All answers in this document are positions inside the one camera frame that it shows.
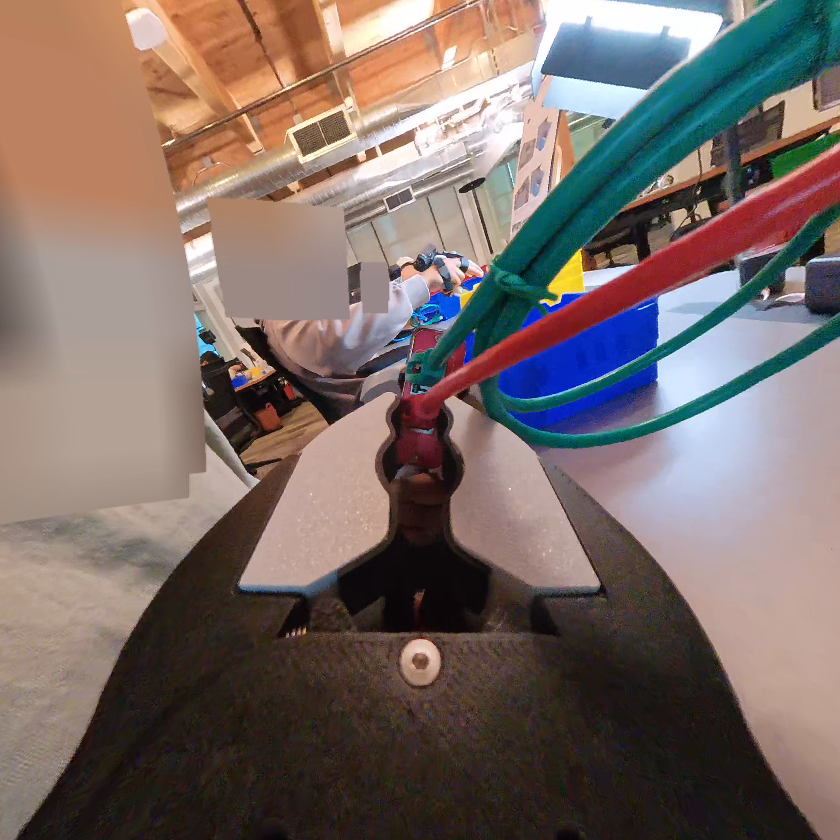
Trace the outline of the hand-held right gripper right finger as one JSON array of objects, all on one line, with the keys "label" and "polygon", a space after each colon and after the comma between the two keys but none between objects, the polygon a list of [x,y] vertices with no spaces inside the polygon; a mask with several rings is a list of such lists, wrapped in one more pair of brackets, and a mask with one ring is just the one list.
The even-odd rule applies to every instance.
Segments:
[{"label": "hand-held right gripper right finger", "polygon": [[449,502],[455,548],[488,569],[481,616],[539,596],[589,596],[602,586],[546,470],[511,430],[448,401],[448,444],[460,479]]}]

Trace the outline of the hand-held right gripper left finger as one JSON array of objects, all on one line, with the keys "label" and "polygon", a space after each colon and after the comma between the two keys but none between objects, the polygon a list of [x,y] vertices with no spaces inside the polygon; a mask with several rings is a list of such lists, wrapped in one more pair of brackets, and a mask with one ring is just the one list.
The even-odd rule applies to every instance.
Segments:
[{"label": "hand-held right gripper left finger", "polygon": [[398,404],[384,394],[315,437],[300,453],[238,581],[246,594],[312,599],[392,539],[382,467]]}]

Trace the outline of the blue plastic bin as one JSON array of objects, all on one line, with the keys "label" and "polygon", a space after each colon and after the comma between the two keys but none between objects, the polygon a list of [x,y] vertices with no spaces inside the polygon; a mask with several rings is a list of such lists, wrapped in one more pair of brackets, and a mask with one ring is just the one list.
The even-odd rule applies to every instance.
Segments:
[{"label": "blue plastic bin", "polygon": [[[556,302],[543,306],[547,313],[558,312],[584,296],[583,292],[566,293]],[[444,303],[442,295],[434,296],[433,302],[440,304],[443,314],[452,318],[434,323],[432,327],[448,326],[456,320],[454,303]],[[469,307],[471,303],[466,304],[457,320],[465,316]],[[523,307],[523,302],[517,303],[515,297],[507,296],[503,305],[491,310],[490,324],[495,325],[499,311],[507,328],[511,325],[517,329],[528,327],[541,319],[539,309],[531,308],[526,314]],[[503,395],[525,399],[551,396],[594,382],[656,349],[658,332],[658,299],[654,298],[502,371],[498,377],[498,390]],[[657,363],[652,363],[625,380],[605,385],[598,392],[577,397],[561,406],[534,413],[524,413],[513,407],[508,411],[531,428],[549,429],[568,417],[653,383],[657,375]]]}]

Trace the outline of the red ethernet splitter box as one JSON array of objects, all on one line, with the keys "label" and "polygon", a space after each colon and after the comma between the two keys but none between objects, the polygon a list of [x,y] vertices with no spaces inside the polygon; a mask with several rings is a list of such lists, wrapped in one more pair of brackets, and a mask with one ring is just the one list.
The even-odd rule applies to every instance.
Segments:
[{"label": "red ethernet splitter box", "polygon": [[448,357],[443,370],[433,374],[422,372],[424,356],[428,355],[445,335],[445,330],[437,329],[437,327],[443,326],[444,323],[440,322],[417,328],[414,331],[406,359],[406,369],[402,378],[401,396],[403,398],[426,393],[434,384],[447,375],[455,373],[466,362],[470,361],[474,343],[472,333]]}]

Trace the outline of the yellow plastic bin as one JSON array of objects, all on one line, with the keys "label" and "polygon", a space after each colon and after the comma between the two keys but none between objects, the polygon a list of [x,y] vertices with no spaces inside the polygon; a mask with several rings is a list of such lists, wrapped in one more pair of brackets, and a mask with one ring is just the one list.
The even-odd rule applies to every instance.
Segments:
[{"label": "yellow plastic bin", "polygon": [[547,287],[542,303],[553,305],[562,296],[585,292],[582,252],[574,253],[570,261],[557,273]]}]

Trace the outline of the black floor lamp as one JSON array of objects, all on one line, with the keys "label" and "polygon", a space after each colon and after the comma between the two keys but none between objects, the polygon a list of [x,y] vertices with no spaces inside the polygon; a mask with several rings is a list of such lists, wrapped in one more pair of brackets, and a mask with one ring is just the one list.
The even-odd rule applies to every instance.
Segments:
[{"label": "black floor lamp", "polygon": [[490,231],[490,215],[482,198],[483,177],[457,187],[458,205],[464,218],[471,252],[476,262],[488,266],[494,257],[495,240]]}]

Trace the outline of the wooden-edged background table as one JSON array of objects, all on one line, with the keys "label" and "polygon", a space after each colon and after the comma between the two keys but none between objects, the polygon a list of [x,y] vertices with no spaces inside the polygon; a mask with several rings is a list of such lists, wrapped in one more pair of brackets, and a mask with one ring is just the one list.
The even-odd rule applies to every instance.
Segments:
[{"label": "wooden-edged background table", "polygon": [[[796,150],[827,134],[838,133],[838,117],[820,122],[788,139],[773,141],[764,147],[746,153],[742,158],[742,176],[748,191],[764,186],[773,178],[772,159],[778,154]],[[583,247],[584,270],[599,267],[597,257],[609,257],[617,250],[630,248],[635,261],[641,261],[651,254],[650,232],[655,221],[669,217],[678,211],[690,211],[701,203],[707,203],[712,216],[728,207],[726,192],[727,168],[713,166],[674,185],[668,185],[649,195],[627,204],[614,219],[607,223],[593,240]]]}]

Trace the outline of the black power adapter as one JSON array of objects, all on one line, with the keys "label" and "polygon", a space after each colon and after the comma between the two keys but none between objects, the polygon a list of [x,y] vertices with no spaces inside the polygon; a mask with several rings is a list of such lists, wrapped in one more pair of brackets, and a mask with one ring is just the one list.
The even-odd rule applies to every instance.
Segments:
[{"label": "black power adapter", "polygon": [[839,253],[815,257],[805,265],[804,304],[813,314],[839,313]]}]

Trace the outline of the green cloth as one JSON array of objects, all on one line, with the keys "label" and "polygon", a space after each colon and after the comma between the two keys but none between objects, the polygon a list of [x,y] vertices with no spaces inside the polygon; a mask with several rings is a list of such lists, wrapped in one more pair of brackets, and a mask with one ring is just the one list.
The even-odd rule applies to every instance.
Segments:
[{"label": "green cloth", "polygon": [[819,137],[790,148],[773,157],[771,173],[774,180],[781,179],[794,172],[802,165],[813,161],[824,152],[832,149],[840,141],[839,132],[823,133]]}]

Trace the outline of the studio light panel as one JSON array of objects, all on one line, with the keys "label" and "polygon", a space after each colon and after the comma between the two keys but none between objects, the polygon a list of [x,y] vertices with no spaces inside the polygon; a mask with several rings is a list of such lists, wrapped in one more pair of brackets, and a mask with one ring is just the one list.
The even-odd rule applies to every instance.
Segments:
[{"label": "studio light panel", "polygon": [[545,107],[619,119],[718,35],[718,1],[543,2],[532,89]]}]

